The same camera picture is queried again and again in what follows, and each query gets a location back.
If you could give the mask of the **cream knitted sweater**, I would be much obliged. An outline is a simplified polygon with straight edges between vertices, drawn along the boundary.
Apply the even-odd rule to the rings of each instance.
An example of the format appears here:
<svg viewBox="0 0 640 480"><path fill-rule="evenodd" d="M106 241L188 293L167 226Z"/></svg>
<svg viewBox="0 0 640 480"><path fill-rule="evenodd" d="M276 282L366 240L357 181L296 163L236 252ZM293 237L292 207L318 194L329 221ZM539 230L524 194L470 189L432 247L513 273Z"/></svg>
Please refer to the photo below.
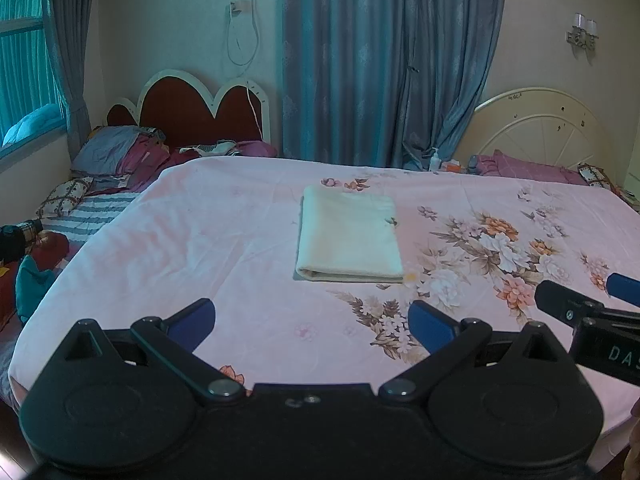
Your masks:
<svg viewBox="0 0 640 480"><path fill-rule="evenodd" d="M396 218L388 196L308 186L302 198L296 273L316 282L402 282Z"/></svg>

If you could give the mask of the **patterned clothes on pillow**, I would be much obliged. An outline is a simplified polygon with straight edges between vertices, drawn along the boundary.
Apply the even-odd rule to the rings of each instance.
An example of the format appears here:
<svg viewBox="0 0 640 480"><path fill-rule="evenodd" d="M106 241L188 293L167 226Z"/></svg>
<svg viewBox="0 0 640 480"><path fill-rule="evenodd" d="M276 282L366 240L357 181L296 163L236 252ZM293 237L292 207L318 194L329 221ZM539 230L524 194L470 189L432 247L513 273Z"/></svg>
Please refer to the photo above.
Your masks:
<svg viewBox="0 0 640 480"><path fill-rule="evenodd" d="M218 141L215 144L198 144L180 148L179 152L196 153L200 157L236 156L241 154L238 144L231 140Z"/></svg>

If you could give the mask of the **pink floral bed sheet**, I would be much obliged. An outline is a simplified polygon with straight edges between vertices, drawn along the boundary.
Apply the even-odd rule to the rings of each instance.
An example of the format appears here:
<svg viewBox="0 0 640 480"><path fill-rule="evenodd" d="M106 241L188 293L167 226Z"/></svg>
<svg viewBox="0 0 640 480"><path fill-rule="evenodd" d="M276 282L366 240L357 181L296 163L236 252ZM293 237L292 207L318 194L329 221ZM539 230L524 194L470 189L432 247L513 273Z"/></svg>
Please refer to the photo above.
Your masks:
<svg viewBox="0 0 640 480"><path fill-rule="evenodd" d="M217 322L196 353L244 386L378 386L425 356L413 301L518 330L542 319L544 280L615 307L612 273L639 273L639 217L603 188L195 159L81 246L18 337L9 380L23 400L81 318L124 328L207 298Z"/></svg>

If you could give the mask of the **patterned cushion right bed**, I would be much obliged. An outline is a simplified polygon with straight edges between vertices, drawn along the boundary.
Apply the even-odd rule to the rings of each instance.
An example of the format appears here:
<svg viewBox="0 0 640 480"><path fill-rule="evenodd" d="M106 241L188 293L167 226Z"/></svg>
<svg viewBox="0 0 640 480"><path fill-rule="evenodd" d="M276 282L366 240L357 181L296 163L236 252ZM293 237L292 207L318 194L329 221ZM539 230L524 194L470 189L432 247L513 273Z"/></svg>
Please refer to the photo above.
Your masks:
<svg viewBox="0 0 640 480"><path fill-rule="evenodd" d="M613 183L602 168L583 162L577 166L577 172L589 186L606 188L617 196L622 195L620 188Z"/></svg>

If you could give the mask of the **striped blanket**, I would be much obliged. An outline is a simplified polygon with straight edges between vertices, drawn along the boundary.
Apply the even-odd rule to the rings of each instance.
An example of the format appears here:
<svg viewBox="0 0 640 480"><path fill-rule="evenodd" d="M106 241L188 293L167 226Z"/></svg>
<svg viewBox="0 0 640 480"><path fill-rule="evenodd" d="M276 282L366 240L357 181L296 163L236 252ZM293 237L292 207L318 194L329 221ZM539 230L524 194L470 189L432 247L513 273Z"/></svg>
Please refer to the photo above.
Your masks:
<svg viewBox="0 0 640 480"><path fill-rule="evenodd" d="M139 193L99 194L84 198L67 216L43 219L42 226L63 234L71 243L84 244L119 216Z"/></svg>

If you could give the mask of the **teal cloth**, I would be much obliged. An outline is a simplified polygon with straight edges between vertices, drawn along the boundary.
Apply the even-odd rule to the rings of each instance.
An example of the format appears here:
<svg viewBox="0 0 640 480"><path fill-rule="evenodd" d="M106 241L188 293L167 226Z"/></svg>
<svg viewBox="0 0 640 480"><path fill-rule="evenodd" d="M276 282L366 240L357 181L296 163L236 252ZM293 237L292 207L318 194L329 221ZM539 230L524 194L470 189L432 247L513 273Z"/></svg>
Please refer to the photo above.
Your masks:
<svg viewBox="0 0 640 480"><path fill-rule="evenodd" d="M57 270L40 270L32 256L22 260L15 279L15 310L23 325L36 312L57 277Z"/></svg>

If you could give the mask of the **purple pillow right bed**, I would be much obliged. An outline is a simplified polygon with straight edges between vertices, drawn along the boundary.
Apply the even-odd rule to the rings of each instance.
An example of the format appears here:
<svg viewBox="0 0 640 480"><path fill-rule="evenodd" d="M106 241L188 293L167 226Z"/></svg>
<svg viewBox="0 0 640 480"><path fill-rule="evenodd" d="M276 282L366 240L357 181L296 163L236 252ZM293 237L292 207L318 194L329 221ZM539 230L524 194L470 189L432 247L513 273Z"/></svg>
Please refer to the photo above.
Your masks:
<svg viewBox="0 0 640 480"><path fill-rule="evenodd" d="M491 155L477 155L475 168L478 174L486 177L504 177L574 185L587 184L577 171L569 170L562 166L528 162L527 160L503 154L499 150L495 150Z"/></svg>

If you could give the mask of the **purple pillow bed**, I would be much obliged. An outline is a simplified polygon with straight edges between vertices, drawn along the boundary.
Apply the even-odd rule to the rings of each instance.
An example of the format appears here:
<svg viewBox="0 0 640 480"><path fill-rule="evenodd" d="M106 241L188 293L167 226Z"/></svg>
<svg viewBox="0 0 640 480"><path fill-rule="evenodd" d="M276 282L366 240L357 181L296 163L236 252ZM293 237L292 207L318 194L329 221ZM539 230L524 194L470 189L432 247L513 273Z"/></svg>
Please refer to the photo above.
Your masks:
<svg viewBox="0 0 640 480"><path fill-rule="evenodd" d="M278 151L271 144L264 141L242 141L236 144L236 149L242 156L276 158Z"/></svg>
<svg viewBox="0 0 640 480"><path fill-rule="evenodd" d="M562 166L528 162L527 160L503 154L499 150L495 150L491 155L477 155L475 168L478 174L486 177L504 177L574 185L587 184L577 171L569 170Z"/></svg>

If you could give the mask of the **white lotion bottle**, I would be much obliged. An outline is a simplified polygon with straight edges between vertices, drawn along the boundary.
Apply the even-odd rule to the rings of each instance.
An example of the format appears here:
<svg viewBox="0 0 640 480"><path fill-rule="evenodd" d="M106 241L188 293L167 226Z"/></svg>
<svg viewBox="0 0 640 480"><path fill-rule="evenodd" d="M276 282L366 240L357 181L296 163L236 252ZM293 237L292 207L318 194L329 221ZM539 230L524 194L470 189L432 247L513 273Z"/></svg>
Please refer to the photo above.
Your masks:
<svg viewBox="0 0 640 480"><path fill-rule="evenodd" d="M431 154L430 164L428 165L428 170L430 170L430 171L438 171L441 164L442 164L442 159L439 156L439 151L438 151L437 148L434 148L433 153Z"/></svg>

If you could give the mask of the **checkered cushion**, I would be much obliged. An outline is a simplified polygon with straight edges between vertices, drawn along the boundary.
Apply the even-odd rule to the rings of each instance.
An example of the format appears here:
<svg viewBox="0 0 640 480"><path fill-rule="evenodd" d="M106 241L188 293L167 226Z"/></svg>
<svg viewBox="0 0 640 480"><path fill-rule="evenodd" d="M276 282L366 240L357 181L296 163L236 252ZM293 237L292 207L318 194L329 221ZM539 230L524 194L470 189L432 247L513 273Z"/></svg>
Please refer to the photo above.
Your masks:
<svg viewBox="0 0 640 480"><path fill-rule="evenodd" d="M58 185L36 210L39 219L67 217L82 201L93 184L93 178L68 180Z"/></svg>

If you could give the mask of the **cream round headboard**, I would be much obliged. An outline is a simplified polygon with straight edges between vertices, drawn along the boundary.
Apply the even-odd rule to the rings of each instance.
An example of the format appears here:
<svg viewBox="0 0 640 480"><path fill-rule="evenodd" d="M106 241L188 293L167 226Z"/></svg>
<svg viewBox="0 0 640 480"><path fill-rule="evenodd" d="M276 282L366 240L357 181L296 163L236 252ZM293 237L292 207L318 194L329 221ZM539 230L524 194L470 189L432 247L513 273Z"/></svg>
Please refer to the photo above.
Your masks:
<svg viewBox="0 0 640 480"><path fill-rule="evenodd" d="M582 101L561 90L515 89L480 104L454 159L468 162L474 155L495 150L526 162L573 170L589 164L616 178L610 136Z"/></svg>

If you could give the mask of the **blue grey pillow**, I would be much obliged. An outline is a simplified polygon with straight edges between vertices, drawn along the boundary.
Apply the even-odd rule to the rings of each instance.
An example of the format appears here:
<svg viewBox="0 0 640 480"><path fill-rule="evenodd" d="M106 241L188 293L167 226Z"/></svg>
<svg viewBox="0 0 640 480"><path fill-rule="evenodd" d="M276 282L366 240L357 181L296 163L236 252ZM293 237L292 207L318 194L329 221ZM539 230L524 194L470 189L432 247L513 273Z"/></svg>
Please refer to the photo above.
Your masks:
<svg viewBox="0 0 640 480"><path fill-rule="evenodd" d="M70 169L76 174L111 176L134 146L139 136L165 140L157 128L139 126L106 126L96 130L72 161Z"/></svg>

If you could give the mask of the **purple pillow left bed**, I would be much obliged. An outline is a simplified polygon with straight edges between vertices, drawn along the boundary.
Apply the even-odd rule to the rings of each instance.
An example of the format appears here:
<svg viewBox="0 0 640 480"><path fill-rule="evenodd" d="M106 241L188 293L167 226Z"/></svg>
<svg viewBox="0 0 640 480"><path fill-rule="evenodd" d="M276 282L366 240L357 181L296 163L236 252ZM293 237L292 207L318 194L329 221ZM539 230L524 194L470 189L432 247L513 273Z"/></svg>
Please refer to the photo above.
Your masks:
<svg viewBox="0 0 640 480"><path fill-rule="evenodd" d="M236 149L242 156L276 158L278 151L271 144L264 141L242 141L236 144Z"/></svg>

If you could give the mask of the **red white scalloped headboard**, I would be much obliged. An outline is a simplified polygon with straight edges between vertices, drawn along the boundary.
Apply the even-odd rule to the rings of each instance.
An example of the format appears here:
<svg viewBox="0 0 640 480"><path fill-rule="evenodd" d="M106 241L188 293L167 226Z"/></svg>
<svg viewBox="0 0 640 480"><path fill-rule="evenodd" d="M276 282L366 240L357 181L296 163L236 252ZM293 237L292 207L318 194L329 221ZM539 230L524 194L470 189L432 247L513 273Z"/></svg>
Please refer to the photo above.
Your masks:
<svg viewBox="0 0 640 480"><path fill-rule="evenodd" d="M160 129L170 148L222 140L271 141L269 100L257 82L235 78L213 93L185 70L154 74L137 101L114 101L104 122Z"/></svg>

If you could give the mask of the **blue grey curtain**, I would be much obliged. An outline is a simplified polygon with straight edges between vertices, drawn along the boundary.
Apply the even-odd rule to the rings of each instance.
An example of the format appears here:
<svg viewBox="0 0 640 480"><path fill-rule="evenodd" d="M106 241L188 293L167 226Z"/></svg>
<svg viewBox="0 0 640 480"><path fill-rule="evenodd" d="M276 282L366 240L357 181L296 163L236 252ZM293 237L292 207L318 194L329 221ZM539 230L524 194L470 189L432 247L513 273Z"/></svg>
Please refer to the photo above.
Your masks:
<svg viewBox="0 0 640 480"><path fill-rule="evenodd" d="M285 156L424 170L454 154L504 0L281 1Z"/></svg>

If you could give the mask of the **left window curtain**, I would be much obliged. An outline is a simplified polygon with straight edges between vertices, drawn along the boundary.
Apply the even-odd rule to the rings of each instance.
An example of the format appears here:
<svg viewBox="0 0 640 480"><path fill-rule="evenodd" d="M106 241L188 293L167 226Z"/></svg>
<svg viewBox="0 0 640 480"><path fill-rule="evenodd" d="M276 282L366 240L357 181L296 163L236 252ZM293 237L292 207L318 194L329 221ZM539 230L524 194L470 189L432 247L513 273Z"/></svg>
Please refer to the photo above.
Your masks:
<svg viewBox="0 0 640 480"><path fill-rule="evenodd" d="M84 97L91 7L92 0L43 0L44 36L70 156L77 155L91 130Z"/></svg>

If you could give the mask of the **wall lamp fixture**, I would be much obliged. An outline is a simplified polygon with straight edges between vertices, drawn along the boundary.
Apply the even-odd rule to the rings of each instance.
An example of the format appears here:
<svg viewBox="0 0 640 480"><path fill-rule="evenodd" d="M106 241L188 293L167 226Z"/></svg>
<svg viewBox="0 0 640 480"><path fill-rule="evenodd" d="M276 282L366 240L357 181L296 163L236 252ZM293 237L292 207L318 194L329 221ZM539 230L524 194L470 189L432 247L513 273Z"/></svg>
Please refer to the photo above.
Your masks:
<svg viewBox="0 0 640 480"><path fill-rule="evenodd" d="M566 33L566 42L573 48L594 52L598 38L598 23L586 18L584 14L575 13L572 28Z"/></svg>

